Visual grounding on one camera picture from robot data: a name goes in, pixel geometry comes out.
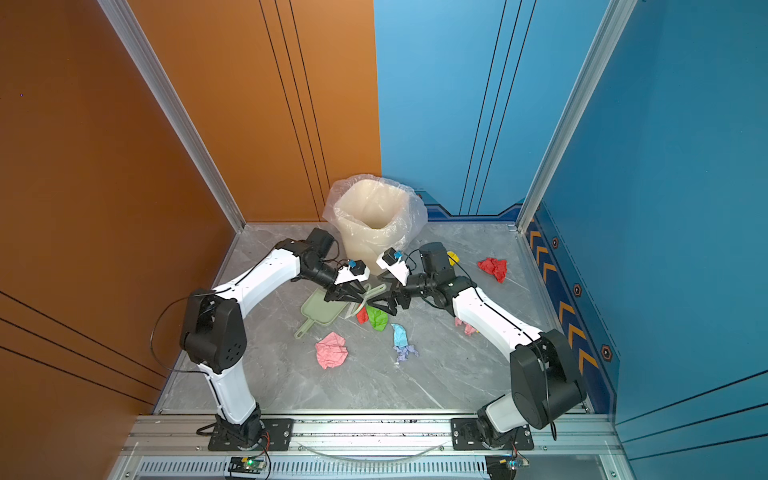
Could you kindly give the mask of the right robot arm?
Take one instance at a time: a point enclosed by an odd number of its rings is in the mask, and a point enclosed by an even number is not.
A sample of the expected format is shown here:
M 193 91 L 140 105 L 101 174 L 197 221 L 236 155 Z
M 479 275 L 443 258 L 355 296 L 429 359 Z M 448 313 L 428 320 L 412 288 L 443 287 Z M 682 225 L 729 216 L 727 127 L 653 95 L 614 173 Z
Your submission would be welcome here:
M 565 335 L 557 329 L 543 331 L 507 312 L 463 266 L 451 263 L 442 243 L 424 244 L 418 252 L 419 273 L 411 272 L 406 254 L 393 248 L 378 256 L 376 264 L 384 270 L 380 279 L 390 287 L 373 300 L 382 301 L 383 310 L 394 315 L 419 297 L 477 330 L 506 356 L 510 390 L 477 411 L 476 428 L 485 447 L 510 448 L 514 435 L 526 427 L 549 427 L 556 437 L 556 419 L 588 396 Z

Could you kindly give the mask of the green hand brush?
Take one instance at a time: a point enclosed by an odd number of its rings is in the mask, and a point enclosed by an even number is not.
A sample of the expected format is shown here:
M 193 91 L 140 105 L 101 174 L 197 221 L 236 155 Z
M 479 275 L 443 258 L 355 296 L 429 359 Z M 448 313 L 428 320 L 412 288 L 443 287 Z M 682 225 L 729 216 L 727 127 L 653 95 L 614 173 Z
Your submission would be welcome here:
M 351 317 L 356 317 L 357 314 L 367 305 L 369 300 L 371 300 L 376 295 L 384 293 L 387 289 L 388 286 L 386 284 L 379 284 L 377 286 L 373 286 L 372 284 L 365 284 L 363 300 L 357 304 L 349 303 L 346 312 L 342 315 L 342 318 L 348 319 Z

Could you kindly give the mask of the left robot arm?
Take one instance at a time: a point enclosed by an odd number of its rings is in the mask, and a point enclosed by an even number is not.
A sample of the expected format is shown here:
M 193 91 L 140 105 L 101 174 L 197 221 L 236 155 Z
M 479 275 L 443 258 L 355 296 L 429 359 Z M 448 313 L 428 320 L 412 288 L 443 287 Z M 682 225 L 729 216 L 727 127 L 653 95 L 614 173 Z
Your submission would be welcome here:
M 251 450 L 265 437 L 260 406 L 250 392 L 242 357 L 247 347 L 244 319 L 284 283 L 314 282 L 326 301 L 363 301 L 370 269 L 362 260 L 333 267 L 326 261 L 334 237 L 315 228 L 304 240 L 285 239 L 250 269 L 213 290 L 187 298 L 180 346 L 203 375 L 216 402 L 210 449 L 226 444 Z

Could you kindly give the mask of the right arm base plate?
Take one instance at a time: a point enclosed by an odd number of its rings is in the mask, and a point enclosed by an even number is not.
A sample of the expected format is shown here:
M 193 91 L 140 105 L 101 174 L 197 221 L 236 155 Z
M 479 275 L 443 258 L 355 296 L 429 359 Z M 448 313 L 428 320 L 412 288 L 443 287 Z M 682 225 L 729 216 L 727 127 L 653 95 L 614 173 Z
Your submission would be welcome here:
M 535 448 L 528 425 L 505 433 L 496 431 L 487 421 L 478 418 L 451 418 L 453 449 L 532 451 Z

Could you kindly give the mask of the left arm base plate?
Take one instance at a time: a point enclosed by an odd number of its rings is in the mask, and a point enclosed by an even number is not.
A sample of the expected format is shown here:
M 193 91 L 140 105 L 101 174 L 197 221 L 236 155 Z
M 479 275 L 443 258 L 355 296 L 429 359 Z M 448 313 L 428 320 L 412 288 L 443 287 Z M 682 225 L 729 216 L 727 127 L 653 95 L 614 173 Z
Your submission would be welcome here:
M 293 429 L 290 418 L 257 418 L 235 425 L 217 416 L 207 449 L 284 452 L 289 449 Z

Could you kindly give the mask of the green plastic dustpan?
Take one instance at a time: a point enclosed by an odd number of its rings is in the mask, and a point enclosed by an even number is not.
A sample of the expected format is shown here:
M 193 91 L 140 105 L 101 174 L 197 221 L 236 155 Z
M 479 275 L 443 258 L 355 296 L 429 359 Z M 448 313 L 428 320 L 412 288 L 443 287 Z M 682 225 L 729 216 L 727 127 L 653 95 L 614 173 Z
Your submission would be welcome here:
M 328 327 L 338 318 L 355 315 L 361 306 L 360 302 L 326 302 L 325 295 L 325 290 L 317 288 L 301 306 L 304 322 L 294 334 L 296 339 L 303 338 L 314 327 Z

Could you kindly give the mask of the large pink paper scrap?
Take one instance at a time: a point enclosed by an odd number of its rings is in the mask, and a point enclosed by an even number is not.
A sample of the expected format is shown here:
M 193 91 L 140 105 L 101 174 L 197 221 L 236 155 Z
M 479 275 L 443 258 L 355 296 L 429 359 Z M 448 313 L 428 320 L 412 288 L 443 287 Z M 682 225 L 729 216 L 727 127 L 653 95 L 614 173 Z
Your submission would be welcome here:
M 346 340 L 335 332 L 320 340 L 315 349 L 317 362 L 324 370 L 341 366 L 348 357 Z

